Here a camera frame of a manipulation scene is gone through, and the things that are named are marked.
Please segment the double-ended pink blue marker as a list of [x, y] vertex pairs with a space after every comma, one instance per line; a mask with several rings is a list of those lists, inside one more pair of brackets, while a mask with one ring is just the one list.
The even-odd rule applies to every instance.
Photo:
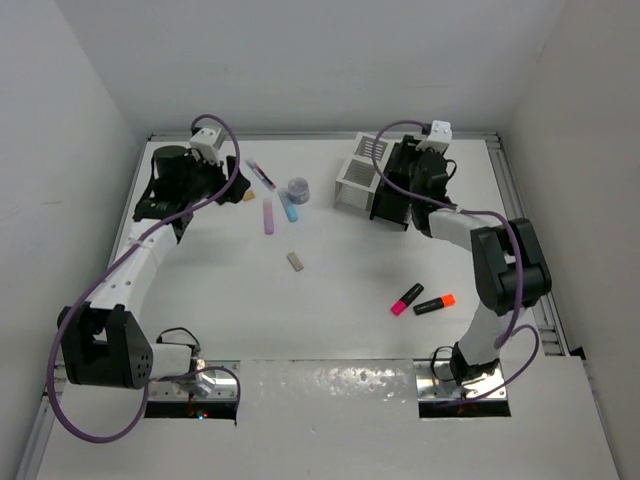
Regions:
[[277, 189], [275, 183], [266, 175], [265, 171], [253, 159], [246, 159], [245, 163], [269, 191], [273, 192]]

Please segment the pastel pink highlighter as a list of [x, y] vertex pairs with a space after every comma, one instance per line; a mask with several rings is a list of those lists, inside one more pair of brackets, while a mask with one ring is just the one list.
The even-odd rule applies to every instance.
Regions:
[[263, 226], [266, 235], [273, 235], [275, 233], [273, 202], [271, 198], [263, 200]]

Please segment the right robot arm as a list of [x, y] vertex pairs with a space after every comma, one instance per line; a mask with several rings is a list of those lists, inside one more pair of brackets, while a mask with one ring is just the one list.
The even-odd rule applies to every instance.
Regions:
[[471, 253], [479, 304], [449, 360], [451, 379], [460, 385], [496, 368], [520, 312], [549, 293], [552, 279], [530, 220], [453, 206], [449, 163], [431, 142], [405, 135], [387, 164], [399, 170], [387, 178], [411, 193], [410, 218], [420, 233]]

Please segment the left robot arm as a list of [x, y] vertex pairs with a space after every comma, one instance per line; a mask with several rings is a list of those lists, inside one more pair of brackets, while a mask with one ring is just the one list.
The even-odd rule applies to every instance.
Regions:
[[163, 260], [184, 237], [195, 206], [237, 203], [247, 188], [235, 156], [218, 164], [202, 150], [178, 145], [153, 153], [151, 176], [134, 207], [116, 269], [77, 308], [67, 307], [59, 316], [71, 383], [141, 389], [192, 369], [194, 346], [153, 343], [143, 329], [141, 308]]

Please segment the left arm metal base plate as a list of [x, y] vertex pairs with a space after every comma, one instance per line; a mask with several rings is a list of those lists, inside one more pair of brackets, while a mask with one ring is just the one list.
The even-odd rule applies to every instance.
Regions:
[[155, 381], [149, 387], [149, 400], [156, 402], [222, 402], [235, 401], [238, 397], [240, 362], [198, 359], [193, 370], [204, 373], [190, 375], [181, 380]]

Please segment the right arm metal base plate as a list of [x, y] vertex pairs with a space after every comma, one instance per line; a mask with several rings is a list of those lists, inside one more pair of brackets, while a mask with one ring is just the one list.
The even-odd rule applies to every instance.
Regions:
[[421, 402], [454, 401], [506, 401], [508, 399], [501, 365], [490, 373], [482, 373], [457, 385], [452, 379], [448, 360], [414, 362], [417, 397]]

